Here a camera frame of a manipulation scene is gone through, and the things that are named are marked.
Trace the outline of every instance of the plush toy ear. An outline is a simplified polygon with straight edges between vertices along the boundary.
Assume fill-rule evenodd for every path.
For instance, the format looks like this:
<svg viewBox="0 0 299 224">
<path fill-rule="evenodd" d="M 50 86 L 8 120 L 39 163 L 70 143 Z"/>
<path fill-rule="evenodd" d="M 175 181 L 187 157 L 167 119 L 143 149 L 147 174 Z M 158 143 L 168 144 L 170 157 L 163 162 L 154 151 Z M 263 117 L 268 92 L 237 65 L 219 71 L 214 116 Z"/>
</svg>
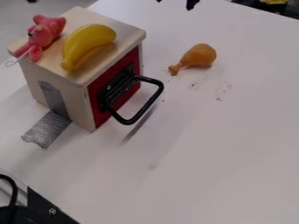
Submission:
<svg viewBox="0 0 299 224">
<path fill-rule="evenodd" d="M 60 27 L 65 27 L 66 19 L 64 17 L 58 17 L 58 23 Z"/>
<path fill-rule="evenodd" d="M 58 31 L 59 26 L 58 26 L 57 23 L 55 23 L 55 22 L 51 22 L 51 23 L 49 24 L 49 29 L 50 29 L 51 33 L 55 33 L 55 32 Z"/>
<path fill-rule="evenodd" d="M 40 22 L 44 19 L 45 17 L 43 15 L 35 15 L 33 17 L 33 21 L 36 25 L 39 25 Z"/>
</svg>

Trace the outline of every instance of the black cable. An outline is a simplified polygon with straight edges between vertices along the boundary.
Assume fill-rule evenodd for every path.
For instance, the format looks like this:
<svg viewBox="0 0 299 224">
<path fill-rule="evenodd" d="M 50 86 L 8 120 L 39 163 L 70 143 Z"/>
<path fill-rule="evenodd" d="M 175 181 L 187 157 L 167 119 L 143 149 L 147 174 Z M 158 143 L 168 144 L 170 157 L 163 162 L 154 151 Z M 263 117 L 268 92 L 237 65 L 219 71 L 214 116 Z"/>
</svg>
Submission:
<svg viewBox="0 0 299 224">
<path fill-rule="evenodd" d="M 11 224 L 14 219 L 14 215 L 16 212 L 16 204 L 17 204 L 17 185 L 16 182 L 3 174 L 0 174 L 0 179 L 6 180 L 12 189 L 12 195 L 10 198 L 10 204 L 7 207 L 7 212 L 4 214 L 3 220 L 1 221 L 1 224 Z"/>
</svg>

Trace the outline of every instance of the wooden lid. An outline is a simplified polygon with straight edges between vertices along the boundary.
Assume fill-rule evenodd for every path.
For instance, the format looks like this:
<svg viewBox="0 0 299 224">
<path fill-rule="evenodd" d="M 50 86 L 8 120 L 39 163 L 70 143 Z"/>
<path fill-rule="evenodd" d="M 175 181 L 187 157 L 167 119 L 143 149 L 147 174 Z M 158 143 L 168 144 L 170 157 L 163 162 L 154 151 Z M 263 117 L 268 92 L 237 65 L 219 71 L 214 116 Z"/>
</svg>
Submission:
<svg viewBox="0 0 299 224">
<path fill-rule="evenodd" d="M 66 18 L 66 27 L 61 37 L 52 43 L 48 49 L 43 51 L 43 56 L 36 65 L 53 72 L 58 78 L 69 81 L 77 87 L 86 86 L 94 81 L 145 39 L 144 30 L 113 20 L 109 17 L 104 17 L 81 7 L 74 7 L 62 14 L 61 17 Z M 67 36 L 74 30 L 88 24 L 109 26 L 115 30 L 117 38 L 111 45 L 107 45 L 99 50 L 94 49 L 94 51 L 90 52 L 93 54 L 93 57 L 85 61 L 82 66 L 79 66 L 73 73 L 68 73 L 60 67 L 63 60 L 63 43 Z M 27 43 L 27 40 L 28 37 L 23 37 L 17 43 L 12 44 L 9 47 L 10 54 L 13 55 L 20 46 Z"/>
</svg>

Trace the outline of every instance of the wooden box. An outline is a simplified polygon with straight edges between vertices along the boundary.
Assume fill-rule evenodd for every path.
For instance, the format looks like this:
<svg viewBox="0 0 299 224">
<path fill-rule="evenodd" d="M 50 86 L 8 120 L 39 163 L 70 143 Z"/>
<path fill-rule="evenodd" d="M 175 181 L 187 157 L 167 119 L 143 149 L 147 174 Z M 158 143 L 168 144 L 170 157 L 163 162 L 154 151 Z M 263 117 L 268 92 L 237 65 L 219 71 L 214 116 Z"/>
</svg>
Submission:
<svg viewBox="0 0 299 224">
<path fill-rule="evenodd" d="M 108 83 L 114 77 L 123 72 L 131 72 L 135 76 L 142 75 L 142 41 L 145 39 L 145 31 L 80 7 L 72 8 L 61 16 L 66 18 L 66 27 L 61 37 L 44 50 L 40 61 L 32 63 L 23 59 L 20 66 L 32 96 L 38 102 L 82 128 L 94 131 L 140 87 L 140 82 L 137 81 L 113 103 L 111 113 L 103 111 L 101 90 L 109 90 L 111 85 Z M 75 72 L 68 73 L 60 67 L 64 40 L 75 29 L 88 24 L 109 26 L 116 31 L 117 38 L 113 44 L 107 45 L 100 52 L 91 52 L 91 59 L 84 62 Z M 26 41 L 27 37 L 24 37 L 12 44 L 9 47 L 10 54 Z"/>
</svg>

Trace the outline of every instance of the white table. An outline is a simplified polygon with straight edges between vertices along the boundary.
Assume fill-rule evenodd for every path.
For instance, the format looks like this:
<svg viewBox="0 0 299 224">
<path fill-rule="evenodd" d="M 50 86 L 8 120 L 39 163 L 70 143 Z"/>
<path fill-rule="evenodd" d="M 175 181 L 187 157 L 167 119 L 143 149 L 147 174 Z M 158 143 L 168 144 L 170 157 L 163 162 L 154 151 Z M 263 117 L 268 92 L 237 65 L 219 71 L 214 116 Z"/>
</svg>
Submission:
<svg viewBox="0 0 299 224">
<path fill-rule="evenodd" d="M 25 143 L 47 109 L 21 87 L 0 104 L 1 168 L 82 224 L 297 223 L 299 22 L 221 0 L 184 4 L 89 8 L 147 31 L 144 73 L 166 87 L 129 141 L 134 127 L 110 119 L 93 134 L 71 124 L 47 151 Z M 216 48 L 214 66 L 170 77 L 167 66 L 197 43 Z"/>
</svg>

